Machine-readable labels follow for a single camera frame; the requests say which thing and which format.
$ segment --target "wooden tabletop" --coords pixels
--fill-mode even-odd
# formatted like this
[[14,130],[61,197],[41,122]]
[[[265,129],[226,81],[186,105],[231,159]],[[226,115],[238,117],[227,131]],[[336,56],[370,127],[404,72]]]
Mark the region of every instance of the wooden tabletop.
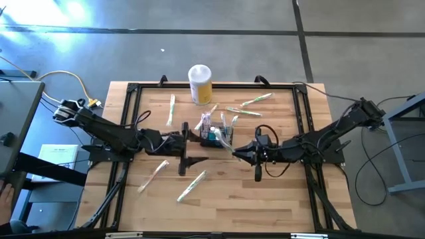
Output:
[[[111,82],[103,117],[115,123],[121,120],[128,82]],[[324,90],[323,84],[313,84]],[[250,104],[246,109],[259,112],[263,117],[240,115],[234,130],[233,146],[246,145],[254,138],[254,128],[262,123],[272,126],[280,142],[298,134],[292,93],[287,90],[267,89],[214,89],[211,103],[196,106],[189,89],[144,89],[139,113],[152,114],[139,127],[161,132],[179,131],[184,121],[193,129],[201,113],[220,103],[212,115],[220,121],[220,112],[230,122],[236,115],[226,112],[226,106],[238,107],[242,102],[274,92],[267,100]],[[173,125],[165,124],[169,115],[170,95],[174,94]],[[308,96],[315,129],[331,123],[326,96],[308,88]],[[254,168],[232,158],[223,149],[200,147],[188,143],[188,156],[207,156],[209,160],[187,169],[185,177],[177,174],[179,160],[174,157],[153,157],[138,153],[129,168],[119,230],[121,231],[186,231],[186,232],[313,232],[313,222],[304,168],[300,163],[291,165],[279,178],[266,174],[262,181],[254,181]],[[147,180],[156,167],[167,159],[170,165],[160,172],[141,194],[137,188]],[[286,164],[268,165],[271,174],[279,174]],[[84,224],[103,201],[108,184],[111,163],[99,163],[87,176],[86,186],[77,216],[77,226]],[[177,197],[203,170],[207,179],[201,182],[183,202]],[[334,165],[324,165],[323,173],[329,200],[352,227],[356,227],[347,184],[343,174]],[[318,204],[324,225],[323,207]],[[109,224],[115,210],[112,202]]]

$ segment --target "wire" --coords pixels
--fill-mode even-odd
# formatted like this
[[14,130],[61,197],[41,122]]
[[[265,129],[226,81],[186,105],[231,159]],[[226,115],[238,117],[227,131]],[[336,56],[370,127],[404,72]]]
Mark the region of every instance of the wire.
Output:
[[[276,147],[275,148],[269,148],[268,146],[265,146],[265,145],[261,144],[260,140],[258,140],[258,133],[259,133],[261,127],[266,127],[268,129],[270,129],[270,131],[274,134],[274,138],[276,139]],[[264,149],[277,150],[279,148],[279,137],[278,137],[278,134],[276,133],[276,131],[274,131],[274,129],[270,125],[262,124],[262,125],[257,126],[255,128],[255,140]]]
[[[393,143],[392,145],[390,145],[390,146],[388,146],[388,147],[384,148],[383,150],[379,151],[377,154],[373,155],[372,157],[369,157],[369,155],[367,155],[367,154],[366,154],[366,155],[367,155],[367,157],[368,157],[368,159],[367,159],[367,161],[366,161],[366,162],[364,162],[364,163],[361,165],[360,169],[357,171],[356,178],[355,178],[355,190],[356,190],[356,194],[357,194],[357,196],[359,197],[359,199],[360,199],[362,202],[364,202],[365,204],[367,204],[367,205],[369,205],[369,206],[379,206],[379,205],[381,205],[382,203],[384,203],[384,201],[386,200],[387,194],[388,194],[388,193],[387,193],[387,191],[386,191],[386,184],[385,184],[385,181],[384,181],[384,179],[382,178],[381,174],[379,173],[378,169],[377,169],[377,168],[375,167],[375,165],[373,164],[372,159],[374,159],[376,156],[380,155],[381,153],[383,153],[383,152],[384,152],[384,151],[386,151],[387,149],[390,149],[392,146],[396,145],[397,143],[400,143],[400,142],[403,142],[404,140],[411,139],[411,138],[413,138],[413,137],[418,137],[418,136],[421,136],[421,135],[425,135],[425,133],[419,133],[419,134],[416,134],[416,135],[411,135],[411,136],[409,136],[409,137],[405,137],[404,139],[401,139],[401,140],[397,141],[396,143]],[[369,163],[369,162],[371,162],[371,163],[372,163],[373,167],[376,169],[377,173],[379,174],[379,177],[381,178],[382,183],[383,183],[383,184],[384,184],[384,186],[385,186],[385,196],[384,196],[384,198],[382,199],[382,201],[380,201],[380,202],[378,202],[378,203],[375,203],[375,204],[368,203],[368,202],[364,201],[364,200],[360,197],[359,192],[358,192],[358,190],[357,190],[357,179],[359,178],[359,173],[360,173],[360,172],[361,172],[361,170],[365,167],[365,165],[366,165],[367,163]]]
[[303,84],[303,85],[305,85],[305,86],[307,86],[307,87],[310,87],[311,89],[314,89],[314,90],[316,90],[316,91],[318,91],[318,92],[320,92],[320,93],[324,94],[325,96],[329,96],[329,97],[332,97],[332,98],[339,98],[339,99],[342,99],[342,100],[351,100],[351,101],[353,101],[353,102],[358,102],[358,100],[355,100],[355,99],[352,99],[352,98],[343,97],[343,96],[335,96],[335,95],[328,94],[328,93],[326,93],[326,92],[323,92],[323,91],[321,91],[321,90],[317,89],[316,87],[313,87],[313,86],[311,86],[311,85],[309,85],[309,84],[306,84],[305,82],[292,82],[292,83]]
[[155,153],[156,151],[158,151],[159,149],[161,149],[165,143],[167,143],[167,140],[170,138],[167,137],[156,149],[153,148],[153,142],[150,138],[148,138],[148,136],[142,134],[138,128],[137,125],[142,122],[143,120],[146,120],[150,115],[151,115],[151,111],[150,110],[146,110],[145,112],[143,112],[140,116],[137,117],[136,121],[134,122],[134,130],[136,132],[136,139],[139,142],[139,144],[141,144],[141,141],[139,140],[139,138],[137,137],[138,135],[143,136],[144,138],[146,138],[146,140],[148,140],[149,144],[151,145],[151,153]]
[[347,176],[347,173],[345,172],[345,170],[339,165],[339,164],[334,164],[339,170],[341,170],[341,172],[344,174],[344,177],[345,177],[345,180],[346,180],[346,182],[347,182],[347,188],[348,188],[348,190],[350,191],[350,184],[349,184],[349,182],[348,182],[348,176]]
[[[387,99],[385,99],[385,100],[380,101],[380,102],[377,104],[377,107],[379,107],[382,103],[384,103],[384,102],[386,102],[386,101],[389,101],[389,100],[395,100],[395,99],[405,99],[405,98],[410,98],[410,97],[412,97],[412,96],[396,96],[396,97],[387,98]],[[378,127],[378,128],[377,128],[377,131],[379,131],[379,132],[381,132],[381,133],[386,133],[386,130],[385,130],[385,129],[381,129],[380,127]]]
[[[395,100],[395,99],[403,99],[403,98],[409,98],[409,97],[411,97],[411,96],[396,96],[396,97],[390,97],[390,98],[387,98],[387,99],[384,99],[384,100],[381,100],[378,104],[377,104],[377,107],[379,107],[382,103],[384,103],[384,102],[386,102],[386,101],[389,101],[389,100]],[[383,133],[386,133],[386,131],[385,130],[383,130],[383,129],[381,129],[381,128],[377,128],[377,130],[378,131],[380,131],[380,132],[383,132]],[[388,192],[386,191],[386,188],[387,188],[387,186],[386,186],[386,183],[385,183],[385,180],[384,180],[384,178],[383,178],[383,176],[381,175],[381,173],[379,172],[379,170],[378,170],[378,168],[376,167],[376,165],[371,161],[371,158],[369,157],[369,154],[367,153],[367,150],[366,150],[366,146],[365,146],[365,142],[364,142],[364,139],[363,139],[363,135],[364,135],[364,132],[365,132],[365,128],[363,127],[362,129],[361,129],[361,132],[360,132],[360,140],[361,140],[361,146],[362,146],[362,148],[363,148],[363,151],[365,152],[365,155],[366,155],[366,157],[367,157],[367,161],[366,161],[366,163],[367,162],[371,162],[371,164],[372,164],[372,167],[373,167],[373,169],[377,172],[377,174],[378,174],[378,176],[379,176],[379,179],[381,180],[381,182],[382,182],[382,185],[383,185],[383,187],[384,187],[384,197],[382,198],[382,200],[381,201],[379,201],[378,203],[369,203],[369,202],[366,202],[361,196],[360,196],[360,194],[359,194],[359,192],[358,192],[358,190],[357,190],[357,177],[358,177],[358,175],[359,175],[359,172],[360,172],[360,170],[364,167],[364,165],[361,167],[361,169],[359,169],[359,171],[357,172],[357,174],[356,174],[356,178],[355,178],[355,190],[356,190],[356,194],[357,194],[357,196],[358,196],[358,198],[363,202],[363,203],[365,203],[366,205],[369,205],[369,206],[379,206],[379,205],[381,205],[381,204],[383,204],[384,202],[385,202],[385,200],[386,200],[386,198],[387,198],[387,196],[388,196]]]
[[[86,87],[84,86],[84,84],[83,84],[83,82],[82,82],[82,80],[81,80],[81,78],[79,77],[79,76],[77,76],[77,75],[75,75],[74,73],[72,73],[72,72],[69,72],[69,71],[65,71],[65,70],[55,70],[55,71],[52,71],[52,72],[48,72],[48,73],[46,73],[46,74],[44,74],[44,75],[42,75],[42,76],[40,76],[40,77],[38,77],[37,79],[34,79],[34,78],[32,78],[32,77],[30,77],[24,70],[22,70],[21,68],[19,68],[19,66],[17,66],[16,64],[13,64],[10,60],[7,60],[6,58],[4,58],[4,57],[2,57],[2,56],[0,56],[0,58],[2,58],[4,61],[6,61],[6,62],[8,62],[9,64],[11,64],[12,66],[14,66],[16,69],[18,69],[22,74],[24,74],[26,77],[28,77],[28,79],[30,79],[30,80],[32,80],[32,81],[37,81],[37,82],[39,82],[39,81],[41,81],[43,78],[45,78],[46,76],[49,76],[49,75],[51,75],[51,74],[56,74],[56,73],[65,73],[65,74],[69,74],[69,75],[71,75],[71,76],[73,76],[73,77],[75,77],[75,78],[77,78],[77,80],[80,82],[80,84],[81,84],[81,87],[82,87],[82,90],[83,90],[83,92],[84,92],[84,94],[86,95],[86,97],[87,97],[87,100],[88,100],[88,103],[90,104],[90,103],[92,103],[94,100],[92,99],[92,98],[90,98],[89,96],[88,96],[88,93],[87,93],[87,90],[86,90]],[[48,99],[50,99],[50,100],[52,100],[52,101],[54,101],[54,102],[57,102],[57,103],[60,103],[60,101],[59,100],[57,100],[57,99],[55,99],[55,98],[53,98],[53,97],[50,97],[45,91],[43,91],[42,92]]]
[[[260,142],[260,140],[258,139],[258,131],[260,130],[261,127],[266,127],[268,129],[270,129],[270,131],[274,134],[274,137],[276,138],[276,147],[275,148],[271,148],[271,147],[265,146],[264,144],[262,144]],[[281,149],[293,149],[295,147],[300,146],[300,144],[297,144],[297,145],[294,145],[294,146],[288,146],[288,147],[281,146],[281,147],[279,147],[279,137],[278,137],[278,134],[276,133],[276,131],[274,131],[274,129],[271,126],[266,125],[266,124],[262,124],[262,125],[257,126],[255,128],[254,135],[255,135],[255,140],[257,141],[257,143],[261,147],[263,147],[264,149],[267,149],[267,150],[270,150],[270,151],[276,151],[276,150],[281,150]]]
[[[50,103],[50,102],[46,101],[46,99],[43,99],[43,98],[41,98],[41,99],[42,99],[42,100],[44,100],[46,103],[50,104],[51,106],[55,107],[55,108],[57,108],[57,107],[58,107],[58,106],[56,106],[56,105],[54,105],[54,104],[52,104],[52,103]],[[78,112],[76,112],[76,111],[74,111],[74,110],[71,110],[71,109],[69,109],[69,108],[68,108],[67,110],[71,111],[71,112],[72,112],[72,113],[74,113],[74,114],[78,114],[79,116],[82,116],[82,117],[84,117],[84,118],[87,118],[87,119],[89,119],[89,120],[92,120],[92,121],[94,121],[94,122],[96,122],[96,123],[100,123],[100,124],[103,124],[103,125],[116,126],[116,127],[129,127],[129,126],[134,126],[134,123],[129,123],[129,124],[125,124],[125,125],[122,125],[122,124],[115,124],[115,123],[106,123],[106,122],[103,122],[103,121],[99,121],[99,120],[93,119],[93,118],[91,118],[91,117],[89,117],[89,116],[86,116],[86,115],[80,114],[80,113],[78,113]],[[138,120],[136,123],[140,123],[140,122],[142,122],[143,120],[145,120],[145,119]]]
[[[52,114],[54,114],[54,112],[51,109],[49,109],[45,104],[43,104],[42,102],[40,102],[40,104],[42,106],[44,106],[48,111],[52,112]],[[78,136],[78,134],[72,128],[69,127],[69,129],[74,133],[74,135],[77,137],[77,139],[79,140],[79,142],[81,143],[81,145],[84,145],[84,143],[82,142],[82,140],[80,139],[80,137]]]
[[4,81],[7,81],[7,82],[12,82],[13,81],[13,80],[6,79],[6,78],[0,78],[0,80],[4,80]]
[[271,176],[271,177],[280,177],[282,176],[291,166],[291,163],[288,163],[285,167],[285,169],[279,174],[279,175],[272,175],[268,169],[267,169],[267,162],[268,162],[268,158],[266,158],[266,161],[264,162],[264,169],[266,170],[266,173]]
[[317,140],[317,144],[316,144],[316,147],[319,149],[319,147],[320,147],[320,141],[327,135],[327,134],[329,134],[329,133],[332,133],[333,131],[335,131],[337,128],[338,128],[338,126],[339,126],[339,123],[341,122],[341,119],[342,118],[344,118],[344,116],[345,116],[345,114],[356,104],[357,102],[355,102],[355,103],[353,103],[353,104],[351,104],[349,107],[347,107],[345,110],[344,110],[344,112],[343,112],[343,114],[341,114],[341,117],[339,117],[339,119],[338,119],[338,122],[335,124],[335,126],[332,128],[332,129],[330,129],[329,131],[327,131],[326,133],[324,133],[323,135],[321,135],[320,136],[320,138]]
[[83,192],[84,192],[84,187],[82,187],[82,189],[81,189],[81,193],[80,193],[80,196],[78,197],[77,205],[75,206],[74,215],[72,216],[71,222],[69,223],[67,230],[71,229],[72,223],[74,222],[75,218],[77,217],[77,213],[78,213],[78,209],[80,208],[80,203],[81,203],[81,198],[82,198]]

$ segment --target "concrete floor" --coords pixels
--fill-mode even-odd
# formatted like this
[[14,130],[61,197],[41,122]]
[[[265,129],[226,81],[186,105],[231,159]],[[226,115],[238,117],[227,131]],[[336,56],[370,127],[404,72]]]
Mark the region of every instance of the concrete floor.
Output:
[[[35,33],[0,33],[4,57],[41,74],[51,70],[74,72],[84,80],[89,94],[103,102],[112,80],[159,80],[162,74],[170,80],[186,80],[187,70],[197,63],[210,66],[216,81],[251,82],[257,74],[271,82],[307,80],[298,36],[131,32],[134,29],[296,31],[291,0],[19,3],[15,0],[7,4],[0,18],[3,24],[111,29],[110,34],[45,33],[44,28]],[[425,2],[298,0],[298,3],[305,31],[386,33],[382,37],[306,37],[313,72],[313,79],[309,80],[324,83],[332,94],[363,96],[375,102],[425,89],[424,38],[391,35],[425,33]],[[126,31],[114,34],[117,29]],[[0,67],[11,68],[4,62],[0,62]],[[55,98],[84,97],[80,85],[69,76],[48,78],[46,85],[47,92]],[[402,103],[403,100],[394,100],[382,107],[389,111]],[[330,98],[329,104],[336,119],[349,102]],[[45,131],[50,133],[44,133],[42,139],[36,138]],[[83,141],[89,140],[84,132],[77,133]],[[355,173],[367,158],[361,149],[360,129],[343,139],[352,140],[344,155],[353,189]],[[55,125],[50,113],[39,108],[23,151],[37,155],[42,143],[78,142],[69,129]],[[365,133],[365,143],[371,155],[389,145],[385,134],[372,132]],[[376,158],[376,164],[388,186],[402,182],[392,151]],[[417,163],[416,169],[424,168],[425,164]],[[370,202],[380,201],[384,193],[372,167],[361,173],[359,187],[361,195]],[[366,232],[425,237],[424,199],[425,190],[411,191],[389,196],[383,205],[372,207],[363,204],[351,190],[357,225]],[[55,210],[72,217],[71,210]]]

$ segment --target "yellow cylindrical container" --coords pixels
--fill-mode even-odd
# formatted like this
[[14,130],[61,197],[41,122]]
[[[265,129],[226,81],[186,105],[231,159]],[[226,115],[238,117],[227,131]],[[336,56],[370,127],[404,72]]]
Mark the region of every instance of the yellow cylindrical container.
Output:
[[213,95],[210,68],[202,64],[194,65],[187,75],[191,84],[194,103],[198,105],[209,103]]

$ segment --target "white paper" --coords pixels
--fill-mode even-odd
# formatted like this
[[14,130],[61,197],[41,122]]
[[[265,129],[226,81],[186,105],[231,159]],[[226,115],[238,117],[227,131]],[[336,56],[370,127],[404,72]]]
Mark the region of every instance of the white paper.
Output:
[[[77,158],[78,145],[42,145],[39,153],[39,159],[48,161],[49,163],[60,164],[67,163],[60,166],[67,167],[69,169],[74,169],[75,162]],[[47,177],[42,177],[38,175],[33,175],[32,182],[34,183],[47,183],[47,182],[57,182],[57,180],[49,179]]]

